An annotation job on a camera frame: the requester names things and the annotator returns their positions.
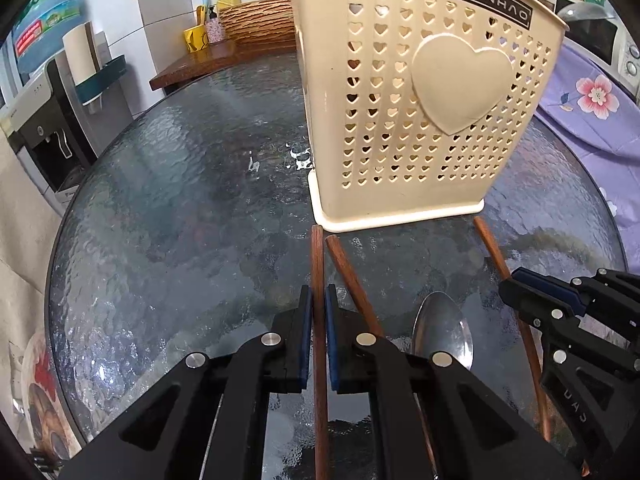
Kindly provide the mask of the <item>brown wooden chopstick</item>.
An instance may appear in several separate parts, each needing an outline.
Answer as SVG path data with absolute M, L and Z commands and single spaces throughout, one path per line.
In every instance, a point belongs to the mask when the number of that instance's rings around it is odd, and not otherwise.
M 326 315 L 324 314 L 323 230 L 315 224 L 310 234 L 312 342 L 314 343 L 314 478 L 329 478 L 328 394 L 326 393 Z
M 480 216 L 475 216 L 473 218 L 473 224 L 480 236 L 480 239 L 488 250 L 490 258 L 494 263 L 500 278 L 503 281 L 507 280 L 511 276 L 510 270 L 506 265 L 506 260 L 504 260 L 499 245 L 495 237 L 492 235 L 488 224 L 483 218 L 480 218 Z M 514 316 L 515 321 L 518 323 L 518 330 L 520 331 L 521 340 L 525 349 L 529 371 L 532 375 L 533 387 L 537 401 L 539 431 L 544 437 L 544 440 L 550 442 L 552 439 L 551 417 L 549 414 L 547 396 L 540 385 L 541 366 L 534 337 L 530 327 L 518 317 L 518 312 L 514 312 Z
M 354 305 L 363 317 L 364 322 L 366 322 L 369 332 L 375 336 L 383 337 L 384 330 L 380 322 L 378 322 L 367 293 L 358 278 L 354 266 L 350 263 L 340 239 L 336 235 L 327 236 L 326 247 L 329 249 L 334 266 L 341 275 Z

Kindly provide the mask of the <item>steel spoon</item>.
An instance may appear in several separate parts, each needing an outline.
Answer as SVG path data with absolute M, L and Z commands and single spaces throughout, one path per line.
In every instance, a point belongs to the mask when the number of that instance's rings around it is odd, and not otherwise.
M 447 352 L 467 370 L 473 364 L 473 337 L 469 322 L 446 292 L 430 292 L 413 323 L 410 352 L 428 358 Z

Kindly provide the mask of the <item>round cartoon cushion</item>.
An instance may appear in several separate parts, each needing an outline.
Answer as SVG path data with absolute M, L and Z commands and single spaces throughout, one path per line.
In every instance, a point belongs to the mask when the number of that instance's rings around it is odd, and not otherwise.
M 12 428 L 25 451 L 41 452 L 55 463 L 80 451 L 56 392 L 53 362 L 43 330 L 21 350 L 10 344 Z

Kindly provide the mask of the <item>purple floral cloth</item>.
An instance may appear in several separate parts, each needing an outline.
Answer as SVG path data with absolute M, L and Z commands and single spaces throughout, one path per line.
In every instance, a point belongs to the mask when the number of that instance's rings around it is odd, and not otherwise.
M 586 168 L 639 271 L 639 107 L 596 64 L 564 46 L 536 116 Z

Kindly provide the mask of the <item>round glass table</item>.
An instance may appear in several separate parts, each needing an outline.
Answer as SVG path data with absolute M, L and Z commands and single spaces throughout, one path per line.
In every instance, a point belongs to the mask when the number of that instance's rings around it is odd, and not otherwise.
M 52 255 L 48 335 L 58 391 L 90 441 L 191 351 L 235 352 L 309 283 L 311 167 L 295 54 L 189 84 L 91 168 Z M 482 218 L 510 269 L 562 281 L 627 271 L 602 192 L 534 118 Z M 473 373 L 532 426 L 532 376 L 472 217 L 340 234 L 387 338 L 408 350 L 431 292 L 469 322 Z M 271 396 L 264 479 L 313 479 L 312 393 Z M 329 395 L 333 479 L 374 479 L 366 396 Z

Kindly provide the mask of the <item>beige perforated utensil holder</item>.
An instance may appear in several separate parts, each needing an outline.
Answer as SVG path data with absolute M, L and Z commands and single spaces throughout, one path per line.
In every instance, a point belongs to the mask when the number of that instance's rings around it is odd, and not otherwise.
M 292 0 L 314 218 L 332 233 L 476 214 L 567 30 L 536 0 Z

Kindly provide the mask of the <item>white microwave oven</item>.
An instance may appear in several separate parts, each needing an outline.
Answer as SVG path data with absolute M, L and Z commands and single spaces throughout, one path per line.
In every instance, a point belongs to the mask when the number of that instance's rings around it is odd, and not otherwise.
M 568 26 L 564 44 L 590 58 L 638 99 L 639 47 L 617 14 L 580 0 L 555 0 L 554 13 Z

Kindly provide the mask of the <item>beige fabric chair cover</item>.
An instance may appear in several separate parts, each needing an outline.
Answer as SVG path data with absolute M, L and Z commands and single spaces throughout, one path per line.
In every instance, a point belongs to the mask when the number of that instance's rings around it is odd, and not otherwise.
M 1 343 L 27 347 L 43 328 L 44 289 L 61 217 L 1 139 Z

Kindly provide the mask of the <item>grey water dispenser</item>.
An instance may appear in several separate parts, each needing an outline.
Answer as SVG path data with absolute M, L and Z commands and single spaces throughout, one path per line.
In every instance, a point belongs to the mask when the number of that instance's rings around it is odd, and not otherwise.
M 119 82 L 91 104 L 81 104 L 60 51 L 32 74 L 1 119 L 27 175 L 49 205 L 64 214 L 88 170 L 132 115 Z

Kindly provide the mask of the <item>paper cup stack holder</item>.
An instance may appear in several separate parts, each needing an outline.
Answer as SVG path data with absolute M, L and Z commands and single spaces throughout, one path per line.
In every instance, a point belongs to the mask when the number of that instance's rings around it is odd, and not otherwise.
M 63 47 L 80 104 L 98 106 L 104 91 L 126 74 L 126 58 L 119 55 L 101 62 L 90 22 L 66 32 Z

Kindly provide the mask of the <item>yellow mug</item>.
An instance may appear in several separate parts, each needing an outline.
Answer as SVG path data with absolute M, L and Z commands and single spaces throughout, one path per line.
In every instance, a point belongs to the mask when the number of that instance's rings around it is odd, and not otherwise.
M 189 53 L 204 50 L 208 44 L 208 33 L 204 24 L 196 25 L 183 31 L 183 39 Z

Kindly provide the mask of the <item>woven brown basin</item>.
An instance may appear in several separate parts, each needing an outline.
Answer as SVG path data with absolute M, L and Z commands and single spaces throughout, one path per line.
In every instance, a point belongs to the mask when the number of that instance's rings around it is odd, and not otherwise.
M 222 42 L 242 52 L 296 50 L 292 0 L 255 0 L 219 12 Z

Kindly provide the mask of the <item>pink pump bottle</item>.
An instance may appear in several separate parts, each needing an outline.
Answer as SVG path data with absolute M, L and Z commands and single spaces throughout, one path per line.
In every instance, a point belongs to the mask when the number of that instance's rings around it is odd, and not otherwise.
M 224 26 L 222 26 L 218 13 L 214 6 L 207 9 L 207 18 L 205 20 L 206 35 L 209 44 L 219 44 L 226 39 Z

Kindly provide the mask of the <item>blue water bottle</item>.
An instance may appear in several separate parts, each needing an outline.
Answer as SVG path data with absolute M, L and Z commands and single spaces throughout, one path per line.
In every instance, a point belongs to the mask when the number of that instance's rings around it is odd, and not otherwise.
M 38 70 L 62 49 L 63 37 L 83 22 L 80 0 L 29 0 L 12 29 L 18 71 Z

